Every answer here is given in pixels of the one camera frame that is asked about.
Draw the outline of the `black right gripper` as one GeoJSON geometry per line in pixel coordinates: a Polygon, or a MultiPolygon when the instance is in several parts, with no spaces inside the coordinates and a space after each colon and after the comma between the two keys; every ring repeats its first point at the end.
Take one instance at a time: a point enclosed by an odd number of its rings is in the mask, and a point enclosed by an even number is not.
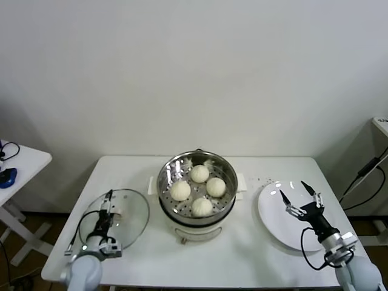
{"type": "Polygon", "coordinates": [[[337,228],[326,220],[323,215],[324,203],[320,192],[316,192],[312,186],[308,185],[304,181],[301,181],[309,195],[313,198],[314,202],[308,203],[301,208],[298,208],[291,204],[290,200],[282,190],[280,190],[283,203],[286,205],[286,212],[292,216],[302,216],[301,221],[308,222],[315,232],[319,242],[323,242],[328,237],[339,233],[337,228]]]}

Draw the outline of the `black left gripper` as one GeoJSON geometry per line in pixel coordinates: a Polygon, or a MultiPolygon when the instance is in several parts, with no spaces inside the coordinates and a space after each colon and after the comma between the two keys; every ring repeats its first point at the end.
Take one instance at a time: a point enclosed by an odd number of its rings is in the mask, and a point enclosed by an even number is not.
{"type": "Polygon", "coordinates": [[[118,214],[110,213],[113,190],[109,190],[101,203],[101,211],[94,228],[94,235],[103,239],[108,239],[109,228],[116,227],[118,224],[118,214]]]}

